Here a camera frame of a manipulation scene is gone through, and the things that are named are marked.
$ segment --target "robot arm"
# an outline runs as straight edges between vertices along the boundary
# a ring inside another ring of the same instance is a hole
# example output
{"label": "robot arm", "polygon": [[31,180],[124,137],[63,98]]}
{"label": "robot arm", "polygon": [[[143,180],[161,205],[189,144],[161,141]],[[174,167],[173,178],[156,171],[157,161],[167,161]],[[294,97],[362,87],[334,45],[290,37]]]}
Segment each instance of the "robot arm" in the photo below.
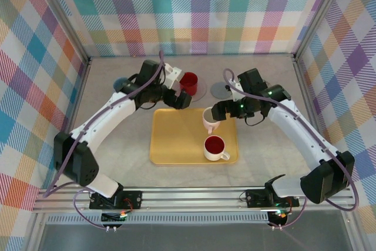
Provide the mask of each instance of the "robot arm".
{"label": "robot arm", "polygon": [[[273,179],[266,185],[272,195],[278,198],[305,196],[313,203],[319,204],[349,185],[344,172],[328,153],[336,156],[350,175],[353,172],[354,157],[348,151],[339,152],[327,142],[307,122],[285,89],[280,85],[268,87],[257,69],[240,74],[238,79],[240,83],[230,81],[234,88],[251,95],[271,98],[279,104],[250,98],[231,88],[233,99],[218,102],[213,106],[214,119],[224,120],[226,113],[232,118],[247,119],[260,112],[264,117],[269,117],[294,142],[311,170],[307,176],[280,176]],[[303,126],[302,121],[308,125],[308,129]]]}
{"label": "robot arm", "polygon": [[[68,150],[74,141],[80,138],[70,158],[64,175],[89,189],[98,192],[104,198],[111,199],[116,206],[116,192],[122,191],[123,186],[108,176],[99,173],[99,167],[95,160],[95,152],[103,140],[114,130],[122,120],[138,110],[146,102],[163,101],[166,105],[175,109],[184,109],[190,105],[192,97],[185,91],[181,91],[179,96],[175,95],[172,89],[174,82],[179,81],[183,72],[179,68],[173,68],[169,64],[164,65],[163,74],[158,74],[156,79],[144,90],[134,96],[130,96],[115,105],[114,102],[125,98],[134,90],[144,85],[156,73],[158,63],[150,60],[144,61],[140,73],[130,78],[122,78],[120,82],[114,84],[115,93],[88,121],[74,129],[70,134],[60,132],[54,140],[54,161],[55,168],[60,169]],[[95,119],[87,128],[89,121],[97,116],[103,109],[109,108],[107,112]]]}

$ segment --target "gray coaster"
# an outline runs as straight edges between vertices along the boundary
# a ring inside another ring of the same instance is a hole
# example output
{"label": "gray coaster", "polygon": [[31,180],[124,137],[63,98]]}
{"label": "gray coaster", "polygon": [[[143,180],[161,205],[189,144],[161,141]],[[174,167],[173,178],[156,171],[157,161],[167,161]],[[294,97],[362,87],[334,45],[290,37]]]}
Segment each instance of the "gray coaster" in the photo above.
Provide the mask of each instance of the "gray coaster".
{"label": "gray coaster", "polygon": [[231,91],[227,91],[225,82],[216,82],[211,86],[210,93],[217,99],[227,99],[231,96]]}

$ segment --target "colorful plaid backdrop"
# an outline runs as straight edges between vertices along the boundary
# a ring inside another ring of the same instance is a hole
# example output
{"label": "colorful plaid backdrop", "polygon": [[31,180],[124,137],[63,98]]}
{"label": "colorful plaid backdrop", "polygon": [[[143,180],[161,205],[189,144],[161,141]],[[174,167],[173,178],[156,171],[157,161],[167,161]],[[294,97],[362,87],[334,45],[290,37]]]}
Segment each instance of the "colorful plaid backdrop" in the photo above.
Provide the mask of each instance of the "colorful plaid backdrop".
{"label": "colorful plaid backdrop", "polygon": [[155,55],[159,49],[168,55],[291,53],[321,2],[60,1],[93,56]]}
{"label": "colorful plaid backdrop", "polygon": [[376,0],[335,0],[301,63],[325,137],[355,156],[362,223],[376,248]]}
{"label": "colorful plaid backdrop", "polygon": [[45,0],[0,0],[0,251],[19,250],[39,188],[52,177],[82,60]]}

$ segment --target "red liquid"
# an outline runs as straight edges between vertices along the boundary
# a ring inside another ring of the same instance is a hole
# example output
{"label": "red liquid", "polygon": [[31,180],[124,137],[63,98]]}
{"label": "red liquid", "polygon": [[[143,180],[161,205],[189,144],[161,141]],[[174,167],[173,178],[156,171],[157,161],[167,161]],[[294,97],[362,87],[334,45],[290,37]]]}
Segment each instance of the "red liquid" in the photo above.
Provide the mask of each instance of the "red liquid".
{"label": "red liquid", "polygon": [[218,136],[211,136],[206,139],[205,148],[211,154],[219,154],[224,150],[224,142]]}

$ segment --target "aluminum frame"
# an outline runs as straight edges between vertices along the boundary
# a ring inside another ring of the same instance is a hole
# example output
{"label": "aluminum frame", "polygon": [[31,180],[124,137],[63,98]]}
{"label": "aluminum frame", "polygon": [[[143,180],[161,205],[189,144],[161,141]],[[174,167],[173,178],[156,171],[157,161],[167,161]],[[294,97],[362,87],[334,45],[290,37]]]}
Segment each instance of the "aluminum frame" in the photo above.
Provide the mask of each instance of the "aluminum frame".
{"label": "aluminum frame", "polygon": [[314,110],[315,108],[313,105],[313,100],[308,91],[308,85],[306,83],[306,80],[304,79],[304,74],[303,74],[303,70],[301,69],[301,65],[295,60],[295,58],[292,58],[292,61],[293,61],[295,74],[298,79],[300,91],[303,96],[305,108],[308,113],[308,120],[318,132],[323,132],[323,129],[321,128],[320,123],[318,122],[317,113]]}
{"label": "aluminum frame", "polygon": [[362,227],[359,213],[356,211],[351,213],[342,211],[342,218],[352,248],[356,251],[372,250],[367,234]]}
{"label": "aluminum frame", "polygon": [[86,83],[88,81],[89,77],[89,72],[91,68],[91,61],[88,61],[88,64],[85,65],[85,69],[82,72],[82,82],[80,85],[80,88],[78,90],[78,94],[76,97],[76,101],[73,107],[72,115],[70,116],[69,122],[67,124],[67,127],[65,129],[66,132],[70,132],[74,127],[75,127],[75,122],[78,114],[78,109],[81,104],[82,96],[83,96],[83,91],[85,90]]}
{"label": "aluminum frame", "polygon": [[81,41],[73,29],[71,23],[69,22],[68,17],[64,13],[60,2],[58,0],[46,0],[51,11],[55,14],[58,22],[61,24],[64,29],[68,39],[72,42],[73,46],[76,48],[76,51],[80,54],[80,57],[85,61],[86,64],[89,63],[90,56],[85,51]]}
{"label": "aluminum frame", "polygon": [[[134,212],[236,212],[245,210],[276,211],[277,208],[248,208],[246,202],[239,200],[240,195],[247,189],[264,189],[264,186],[239,186],[239,187],[202,187],[202,188],[124,188],[124,190],[141,190],[143,192],[140,210]],[[73,196],[81,190],[80,186],[68,186],[44,199],[45,190],[39,192],[35,202],[34,212],[74,213]],[[350,188],[346,188],[333,196],[332,201],[348,207],[354,204],[354,196]],[[77,197],[77,207],[82,211],[89,210],[89,195],[83,193]],[[327,202],[319,205],[310,201],[308,210],[335,209]]]}
{"label": "aluminum frame", "polygon": [[308,31],[305,33],[303,40],[301,41],[301,44],[299,45],[297,52],[296,52],[296,58],[297,61],[300,60],[302,54],[307,49],[308,45],[311,43],[313,36],[315,32],[317,31],[318,27],[320,26],[320,23],[325,18],[331,4],[334,0],[323,0],[320,8],[318,9],[317,13],[315,14]]}
{"label": "aluminum frame", "polygon": [[21,251],[35,251],[41,244],[43,231],[48,214],[33,213],[26,228],[26,236],[23,240]]}

